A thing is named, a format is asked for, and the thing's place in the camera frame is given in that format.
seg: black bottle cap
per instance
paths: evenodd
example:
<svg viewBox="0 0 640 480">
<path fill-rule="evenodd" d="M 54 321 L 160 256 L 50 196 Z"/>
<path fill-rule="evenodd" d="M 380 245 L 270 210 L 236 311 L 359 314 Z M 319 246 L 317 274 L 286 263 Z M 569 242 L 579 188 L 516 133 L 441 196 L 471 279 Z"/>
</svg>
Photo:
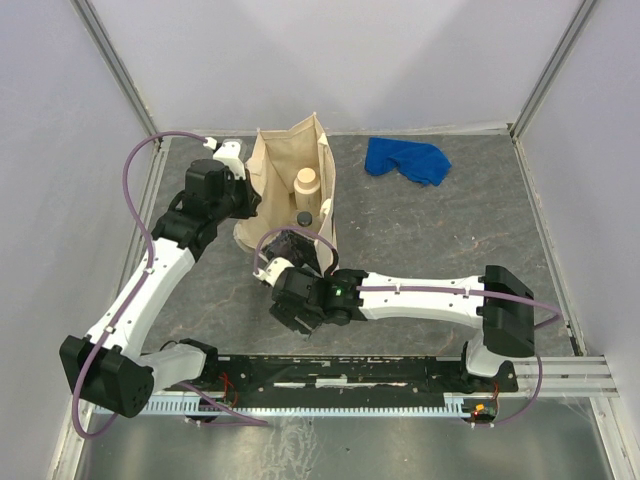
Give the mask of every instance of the black bottle cap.
<svg viewBox="0 0 640 480">
<path fill-rule="evenodd" d="M 308 227 L 313 222 L 313 215 L 311 215 L 311 212 L 300 212 L 296 217 L 296 221 L 301 227 Z"/>
</svg>

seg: blue cloth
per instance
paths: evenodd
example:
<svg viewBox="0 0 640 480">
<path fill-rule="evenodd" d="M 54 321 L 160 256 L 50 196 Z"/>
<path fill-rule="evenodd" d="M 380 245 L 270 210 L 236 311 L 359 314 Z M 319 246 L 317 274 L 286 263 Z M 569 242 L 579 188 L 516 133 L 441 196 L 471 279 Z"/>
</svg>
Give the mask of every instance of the blue cloth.
<svg viewBox="0 0 640 480">
<path fill-rule="evenodd" d="M 444 153 L 429 143 L 371 137 L 364 161 L 371 175 L 384 175 L 394 168 L 409 180 L 438 186 L 451 168 Z"/>
</svg>

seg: beige bottle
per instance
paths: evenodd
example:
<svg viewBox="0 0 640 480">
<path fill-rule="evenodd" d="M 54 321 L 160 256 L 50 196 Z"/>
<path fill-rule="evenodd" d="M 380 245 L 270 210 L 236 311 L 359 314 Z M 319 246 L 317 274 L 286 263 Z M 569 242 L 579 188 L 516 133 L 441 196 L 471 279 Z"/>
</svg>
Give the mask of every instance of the beige bottle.
<svg viewBox="0 0 640 480">
<path fill-rule="evenodd" d="M 296 196 L 296 207 L 303 212 L 310 212 L 314 217 L 320 213 L 322 194 L 320 179 L 312 168 L 303 168 L 293 181 Z"/>
</svg>

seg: beige tote bag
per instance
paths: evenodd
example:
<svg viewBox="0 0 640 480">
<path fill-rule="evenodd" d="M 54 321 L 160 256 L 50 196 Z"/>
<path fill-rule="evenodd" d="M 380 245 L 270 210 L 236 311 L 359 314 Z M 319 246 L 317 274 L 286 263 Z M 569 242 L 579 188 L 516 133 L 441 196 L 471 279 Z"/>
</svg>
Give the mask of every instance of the beige tote bag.
<svg viewBox="0 0 640 480">
<path fill-rule="evenodd" d="M 322 208 L 318 233 L 336 246 L 333 222 L 336 167 L 327 135 L 315 113 L 290 130 L 259 130 L 246 167 L 262 202 L 257 217 L 240 220 L 234 228 L 234 238 L 241 248 L 253 250 L 267 231 L 291 224 L 296 210 L 293 182 L 303 168 L 313 168 L 320 175 Z M 324 272 L 332 262 L 331 251 L 317 240 L 314 246 L 318 265 Z"/>
</svg>

